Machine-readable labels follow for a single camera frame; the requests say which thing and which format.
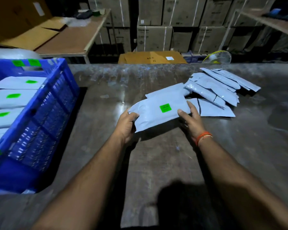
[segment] hand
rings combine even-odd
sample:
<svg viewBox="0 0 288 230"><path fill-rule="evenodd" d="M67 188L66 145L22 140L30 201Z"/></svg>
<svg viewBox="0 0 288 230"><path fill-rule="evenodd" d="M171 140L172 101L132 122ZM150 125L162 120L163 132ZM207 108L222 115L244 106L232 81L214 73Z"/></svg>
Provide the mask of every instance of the hand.
<svg viewBox="0 0 288 230"><path fill-rule="evenodd" d="M190 107L192 117L189 116L186 112L182 111L181 109L178 109L178 115L183 118L189 128L189 131L191 133L191 136L194 137L195 139L205 132L205 127L203 125L203 122L200 118L200 115L198 114L198 111L196 110L196 107L189 101L187 101L188 106Z"/></svg>
<svg viewBox="0 0 288 230"><path fill-rule="evenodd" d="M125 110L123 114L121 114L114 130L114 134L122 137L125 143L128 143L131 140L135 131L135 129L132 128L133 121L139 117L139 115L134 112L129 114L128 110L129 109Z"/></svg>

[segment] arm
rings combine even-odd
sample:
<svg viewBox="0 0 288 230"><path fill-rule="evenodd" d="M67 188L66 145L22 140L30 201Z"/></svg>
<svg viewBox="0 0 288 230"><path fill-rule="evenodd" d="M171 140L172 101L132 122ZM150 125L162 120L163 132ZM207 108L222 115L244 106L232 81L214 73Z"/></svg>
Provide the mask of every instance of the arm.
<svg viewBox="0 0 288 230"><path fill-rule="evenodd" d="M121 150L138 116L125 111L113 134L42 212L33 230L94 229L101 216Z"/></svg>
<svg viewBox="0 0 288 230"><path fill-rule="evenodd" d="M192 137L205 132L195 106L192 117L178 110ZM288 207L256 177L240 165L213 138L198 142L203 158L225 203L243 229L288 229Z"/></svg>

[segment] worn metal tabletop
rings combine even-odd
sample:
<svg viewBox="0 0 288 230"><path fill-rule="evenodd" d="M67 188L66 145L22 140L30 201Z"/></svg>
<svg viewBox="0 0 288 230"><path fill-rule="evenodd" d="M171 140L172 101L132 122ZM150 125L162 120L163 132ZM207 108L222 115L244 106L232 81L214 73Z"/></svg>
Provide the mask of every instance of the worn metal tabletop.
<svg viewBox="0 0 288 230"><path fill-rule="evenodd" d="M202 66L70 65L78 84L88 90L55 180L37 194L0 196L0 229L30 227L102 146L127 107L144 99L146 93L186 82ZM261 86L253 96L239 94L235 118L203 119L215 139L288 205L288 64L204 66L227 69ZM200 159L175 123L145 132L133 147L126 150L112 192L115 195L110 197L114 208L106 213L113 214L113 220L119 219L122 228L157 225L159 192L167 196L173 188L168 198L175 198L175 185L169 185L180 180L200 200L206 228L223 228L212 208Z"/></svg>

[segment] orange thread bracelet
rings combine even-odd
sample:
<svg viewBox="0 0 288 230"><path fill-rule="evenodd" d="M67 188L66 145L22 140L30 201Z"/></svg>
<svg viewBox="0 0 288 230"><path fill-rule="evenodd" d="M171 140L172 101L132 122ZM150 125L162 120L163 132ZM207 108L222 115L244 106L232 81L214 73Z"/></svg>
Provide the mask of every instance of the orange thread bracelet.
<svg viewBox="0 0 288 230"><path fill-rule="evenodd" d="M196 146L198 146L198 142L202 139L202 137L204 137L205 135L209 135L212 137L212 134L208 131L203 132L202 134L200 134L196 139L193 137L193 140L195 141Z"/></svg>

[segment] forearm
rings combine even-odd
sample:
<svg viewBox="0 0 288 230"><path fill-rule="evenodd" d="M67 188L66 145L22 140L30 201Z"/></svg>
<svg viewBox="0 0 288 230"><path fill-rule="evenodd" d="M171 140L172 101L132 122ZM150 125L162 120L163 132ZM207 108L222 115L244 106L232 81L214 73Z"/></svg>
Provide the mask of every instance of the forearm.
<svg viewBox="0 0 288 230"><path fill-rule="evenodd" d="M44 210L33 229L92 229L100 218L124 139L112 134Z"/></svg>
<svg viewBox="0 0 288 230"><path fill-rule="evenodd" d="M278 197L211 137L199 147L224 201L245 229L288 228L288 208Z"/></svg>

